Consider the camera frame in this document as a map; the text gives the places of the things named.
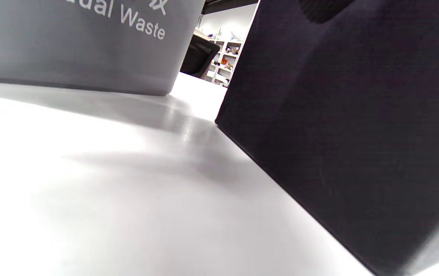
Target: trash bin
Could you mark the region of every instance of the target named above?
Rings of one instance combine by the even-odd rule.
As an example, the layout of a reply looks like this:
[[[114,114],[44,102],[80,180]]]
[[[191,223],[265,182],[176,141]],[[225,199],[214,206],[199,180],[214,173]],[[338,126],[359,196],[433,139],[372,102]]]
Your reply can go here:
[[[0,82],[170,92],[203,3],[0,0]]]

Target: white shelf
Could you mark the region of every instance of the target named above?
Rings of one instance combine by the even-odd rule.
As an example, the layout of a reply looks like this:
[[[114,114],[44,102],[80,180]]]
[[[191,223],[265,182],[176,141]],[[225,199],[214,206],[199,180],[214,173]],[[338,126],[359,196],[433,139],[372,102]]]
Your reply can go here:
[[[220,69],[221,69],[221,70],[225,70],[225,71],[228,71],[228,72],[230,72],[230,73],[231,73],[231,70],[230,70],[230,69],[227,69],[227,68],[224,68],[224,67],[220,67]]]
[[[223,53],[225,56],[231,56],[233,58],[237,58],[237,54],[229,54],[229,53]]]
[[[237,65],[238,57],[242,53],[242,49],[244,47],[244,44],[241,41],[221,40],[221,39],[210,39],[209,41],[215,43],[216,45],[219,43],[219,46],[221,47],[220,51],[218,52],[219,56],[215,55],[215,58],[218,58],[218,60],[215,60],[215,61],[220,62],[221,60],[223,60],[224,57],[225,58],[234,58],[233,60],[230,59],[230,61],[232,61],[231,64],[233,65],[233,68],[231,70],[224,68],[223,67],[224,65],[218,66],[218,65],[214,65],[214,63],[211,63],[211,65],[213,65],[215,69],[213,71],[211,68],[211,70],[208,70],[208,73],[207,73],[208,77],[212,78],[211,79],[212,83],[218,84],[218,82],[221,82],[222,84],[228,85],[229,81],[227,81],[226,79],[230,80],[233,77],[233,74],[235,73],[235,66]],[[230,46],[228,46],[228,44],[238,45],[239,46],[238,54],[226,53],[227,47],[230,47]],[[220,70],[228,72],[229,73],[228,77],[224,77],[224,76],[220,75]]]
[[[237,40],[210,39],[209,41],[243,44],[243,41],[237,41]]]

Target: chair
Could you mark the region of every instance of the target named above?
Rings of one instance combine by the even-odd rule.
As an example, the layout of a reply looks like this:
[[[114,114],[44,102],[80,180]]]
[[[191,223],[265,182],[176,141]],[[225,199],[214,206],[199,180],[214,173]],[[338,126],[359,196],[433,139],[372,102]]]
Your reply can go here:
[[[201,77],[219,52],[220,46],[193,35],[180,71],[193,77]]]

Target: white floor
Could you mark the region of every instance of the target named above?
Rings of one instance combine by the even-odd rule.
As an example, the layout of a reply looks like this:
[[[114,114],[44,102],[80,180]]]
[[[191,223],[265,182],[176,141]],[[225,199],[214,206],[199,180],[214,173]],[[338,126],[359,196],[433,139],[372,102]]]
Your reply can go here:
[[[212,122],[167,97],[0,84],[0,276],[369,276]]]

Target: ceiling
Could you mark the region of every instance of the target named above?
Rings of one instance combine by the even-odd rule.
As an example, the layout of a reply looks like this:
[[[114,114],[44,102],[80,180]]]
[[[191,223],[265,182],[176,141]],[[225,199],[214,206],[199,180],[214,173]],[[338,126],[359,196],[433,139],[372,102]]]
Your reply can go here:
[[[206,0],[202,8],[202,14],[243,7],[257,3],[259,0]]]

